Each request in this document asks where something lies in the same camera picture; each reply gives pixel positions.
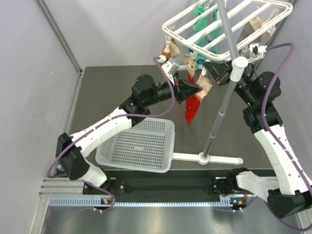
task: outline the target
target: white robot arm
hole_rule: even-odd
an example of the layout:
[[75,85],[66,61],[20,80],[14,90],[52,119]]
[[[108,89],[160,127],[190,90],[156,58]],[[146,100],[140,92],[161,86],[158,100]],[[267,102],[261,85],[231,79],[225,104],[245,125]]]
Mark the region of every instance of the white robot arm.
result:
[[[179,64],[173,58],[166,60],[161,57],[159,61],[165,62],[162,67],[171,82],[178,103],[202,90],[198,85],[187,82],[179,76],[177,72]],[[115,134],[143,121],[150,114],[148,106],[172,98],[169,84],[165,82],[155,86],[150,75],[139,76],[131,90],[131,96],[109,116],[78,133],[70,136],[64,133],[58,137],[56,157],[73,144],[73,147],[59,159],[70,180],[82,179],[97,187],[109,187],[110,180],[104,171],[85,158]]]
[[[218,85],[229,82],[232,71],[230,62],[205,62],[203,66]],[[246,168],[238,168],[233,169],[227,177],[228,190],[226,193],[248,190],[266,201],[276,216],[284,218],[312,206],[311,194],[307,187],[307,184],[312,185],[312,181],[303,172],[298,163],[298,159],[287,140],[283,121],[272,103],[281,94],[279,78],[277,78],[270,92],[265,118],[270,129],[276,135],[276,139],[280,140],[285,146],[285,150],[272,134],[266,131],[263,123],[261,106],[273,76],[274,73],[272,72],[264,72],[253,80],[251,75],[248,76],[247,73],[244,73],[235,91],[248,105],[243,110],[244,120],[265,150],[273,166],[278,183],[259,177]],[[292,159],[289,158],[287,153],[292,155]],[[298,170],[303,173],[302,175],[307,179],[306,182]]]
[[[203,65],[218,85],[228,82],[231,73],[231,62],[207,62]],[[175,98],[178,103],[201,90],[200,87],[179,77],[176,72],[178,66],[173,59],[166,61],[163,66],[166,67],[166,70],[164,70],[173,84]],[[302,169],[289,145],[282,120],[272,104],[274,98],[281,94],[280,82],[277,83],[270,95],[266,119],[273,132],[283,141],[287,150],[293,155],[292,161],[289,160],[286,152],[277,144],[273,136],[264,130],[260,118],[259,108],[266,90],[265,87],[271,81],[273,75],[273,73],[264,72],[256,80],[252,81],[250,76],[248,77],[244,72],[242,82],[235,91],[248,105],[248,108],[243,111],[244,119],[256,139],[263,146],[273,166],[278,183],[259,177],[246,168],[230,171],[227,181],[229,183],[229,192],[248,190],[268,202],[275,215],[283,218],[312,206],[312,198],[306,183],[292,163],[295,160],[299,168]],[[57,156],[69,144],[77,141],[65,156],[59,160],[68,177],[71,180],[82,179],[95,186],[107,189],[111,183],[108,176],[102,169],[87,162],[84,158],[115,134],[135,126],[145,118],[135,116],[136,114],[149,115],[148,106],[169,98],[171,98],[171,93],[168,83],[156,87],[151,76],[142,75],[136,79],[136,83],[132,87],[132,95],[109,116],[71,136],[66,133],[62,134],[58,138]]]

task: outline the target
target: white drying rack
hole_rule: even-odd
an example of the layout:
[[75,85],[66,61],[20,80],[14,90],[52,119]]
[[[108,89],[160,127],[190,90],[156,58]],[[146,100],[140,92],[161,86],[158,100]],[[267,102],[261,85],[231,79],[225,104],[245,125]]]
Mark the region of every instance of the white drying rack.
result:
[[[194,9],[196,9],[200,5],[204,4],[205,6],[209,6],[210,2],[211,0],[200,0],[196,2],[195,4],[186,8],[184,11],[182,11],[178,15],[174,16],[173,18],[165,22],[162,26],[162,30],[167,35],[173,37],[175,40],[179,41],[184,46],[206,56],[209,60],[214,60],[214,61],[230,60],[231,55],[229,51],[223,54],[214,54],[213,52],[209,51],[209,49],[213,48],[215,45],[219,44],[221,41],[223,41],[226,38],[224,33],[220,35],[219,37],[215,38],[213,41],[211,41],[207,45],[205,45],[204,47],[200,47],[195,44],[195,42],[198,41],[200,38],[206,36],[207,34],[217,29],[218,27],[222,26],[221,19],[217,19],[217,21],[214,21],[213,23],[209,24],[206,28],[204,28],[203,30],[199,31],[198,33],[194,34],[193,36],[187,39],[180,36],[180,34],[184,30],[188,29],[189,27],[192,27],[199,20],[203,19],[204,17],[208,16],[209,14],[213,13],[216,9],[218,9],[217,4],[214,4],[208,8],[205,8],[206,10],[201,15],[199,15],[198,17],[194,18],[193,20],[189,21],[185,25],[173,31],[174,27],[172,26],[174,25],[176,21],[178,21],[180,18],[187,15],[188,13],[193,12]],[[265,11],[269,7],[275,7],[278,9],[282,9],[283,11],[279,15],[274,17],[273,19],[270,19],[269,21],[267,21],[262,27],[260,27],[250,36],[246,37],[239,44],[237,44],[236,46],[238,50],[241,50],[245,46],[249,45],[259,36],[261,36],[266,31],[268,31],[271,27],[273,27],[278,22],[280,22],[285,17],[287,17],[293,10],[293,5],[287,2],[280,2],[280,1],[274,1],[274,0],[244,0],[243,2],[241,2],[239,5],[237,5],[235,8],[233,8],[227,13],[229,20],[231,20],[232,17],[237,15],[239,12],[241,12],[244,8],[246,8],[248,5],[252,3],[260,4],[262,6],[259,7],[254,12],[252,12],[249,16],[244,18],[242,21],[237,23],[235,26],[233,26],[232,27],[233,32],[243,27],[246,23],[248,23],[250,20],[260,15],[263,11]]]

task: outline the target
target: white wall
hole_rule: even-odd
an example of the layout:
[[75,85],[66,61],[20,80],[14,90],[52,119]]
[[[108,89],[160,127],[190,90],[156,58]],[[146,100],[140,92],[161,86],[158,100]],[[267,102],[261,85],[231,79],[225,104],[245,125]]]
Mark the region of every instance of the white wall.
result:
[[0,8],[0,233],[22,234],[78,74],[34,0]]
[[[298,0],[285,25],[278,33],[274,45],[294,42],[296,50],[279,76],[282,95],[275,100],[291,146],[301,166],[312,178],[312,1]],[[260,65],[260,71],[276,72],[289,48],[268,52]]]
[[[150,65],[165,43],[163,23],[197,0],[45,0],[55,21],[66,38],[80,67]],[[242,0],[229,0],[230,10]],[[252,11],[255,5],[244,9],[232,20],[234,26]],[[261,16],[269,16],[270,10]],[[193,14],[175,24],[184,25]],[[190,36],[189,28],[183,36]],[[237,39],[240,30],[235,33]],[[219,46],[224,53],[226,41]],[[181,48],[182,54],[188,49]]]

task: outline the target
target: gray floor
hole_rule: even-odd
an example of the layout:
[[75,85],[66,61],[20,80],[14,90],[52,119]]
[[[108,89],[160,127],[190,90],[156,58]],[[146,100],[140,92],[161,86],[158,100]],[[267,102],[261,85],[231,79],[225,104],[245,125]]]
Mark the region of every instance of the gray floor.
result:
[[[109,115],[126,98],[131,95],[131,87],[136,78],[142,74],[151,75],[155,83],[163,81],[156,66],[114,66],[87,67],[78,97],[71,133],[81,131]],[[186,78],[186,71],[180,72]],[[203,151],[217,111],[223,99],[226,86],[214,86],[204,98],[191,126],[184,117],[185,103],[176,104],[173,110],[164,116],[175,123],[175,152],[198,154]],[[150,107],[152,113],[161,113],[170,105],[170,101],[158,103]],[[242,110],[245,103],[234,93],[228,112],[211,149],[211,155],[241,157],[243,167],[271,168],[270,161],[261,145],[245,124]],[[87,158],[95,162],[95,151]],[[171,169],[226,169],[231,165],[208,164],[196,162],[173,161]]]
[[[293,234],[258,199],[243,213],[209,207],[116,208],[103,214],[82,211],[64,222],[78,207],[49,207],[42,234]],[[284,219],[300,227],[297,216]]]

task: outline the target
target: metal pole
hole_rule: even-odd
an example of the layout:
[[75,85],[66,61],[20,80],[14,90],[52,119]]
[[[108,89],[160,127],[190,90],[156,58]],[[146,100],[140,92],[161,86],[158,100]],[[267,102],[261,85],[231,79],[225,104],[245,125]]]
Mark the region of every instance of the metal pole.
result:
[[[229,23],[229,18],[228,18],[226,9],[225,9],[224,0],[217,0],[217,4],[218,4],[218,8],[219,8],[220,17],[222,20],[222,27],[224,29],[224,33],[225,33],[226,39],[228,41],[228,45],[230,48],[230,54],[231,54],[231,58],[233,61],[234,59],[239,57],[239,53],[238,53],[238,49],[236,47],[236,44],[233,40],[233,32],[232,32],[232,29],[231,29],[231,26]],[[226,94],[224,96],[224,99],[221,103],[218,115],[214,121],[213,129],[211,130],[211,133],[209,134],[209,139],[208,139],[208,142],[206,144],[205,150],[204,150],[203,155],[202,155],[202,157],[204,159],[206,159],[208,157],[208,153],[209,153],[211,146],[214,142],[216,134],[219,131],[219,128],[221,126],[221,123],[222,123],[223,117],[226,113],[226,110],[228,109],[228,106],[229,106],[229,103],[231,100],[231,96],[234,92],[236,84],[237,84],[237,82],[232,81],[232,80],[229,83],[228,89],[227,89]]]

